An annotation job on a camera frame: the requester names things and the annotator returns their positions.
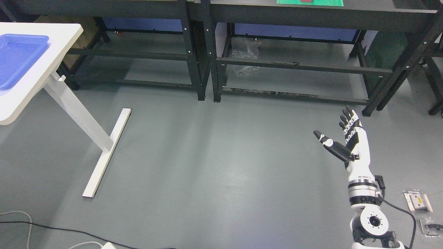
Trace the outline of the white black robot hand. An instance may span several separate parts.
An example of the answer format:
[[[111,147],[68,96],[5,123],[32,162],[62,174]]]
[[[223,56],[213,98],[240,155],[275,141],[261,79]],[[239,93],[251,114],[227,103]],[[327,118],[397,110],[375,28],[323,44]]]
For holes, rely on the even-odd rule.
[[[340,159],[345,169],[349,172],[348,181],[375,180],[370,171],[370,147],[367,132],[354,109],[346,106],[342,109],[339,126],[345,138],[345,145],[332,140],[318,130],[315,130],[316,138],[323,147],[332,155]]]

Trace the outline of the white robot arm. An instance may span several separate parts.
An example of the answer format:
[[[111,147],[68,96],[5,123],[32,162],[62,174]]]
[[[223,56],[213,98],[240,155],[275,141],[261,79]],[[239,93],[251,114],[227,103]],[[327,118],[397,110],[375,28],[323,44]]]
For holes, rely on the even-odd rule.
[[[382,249],[406,249],[407,247],[397,240],[393,231],[389,231],[389,222],[381,211],[382,203],[379,195],[384,193],[386,186],[383,177],[375,175],[375,180],[357,179],[348,185],[351,209],[355,212],[350,221],[353,235],[353,249],[375,249],[375,246],[366,246],[366,239],[379,240]]]

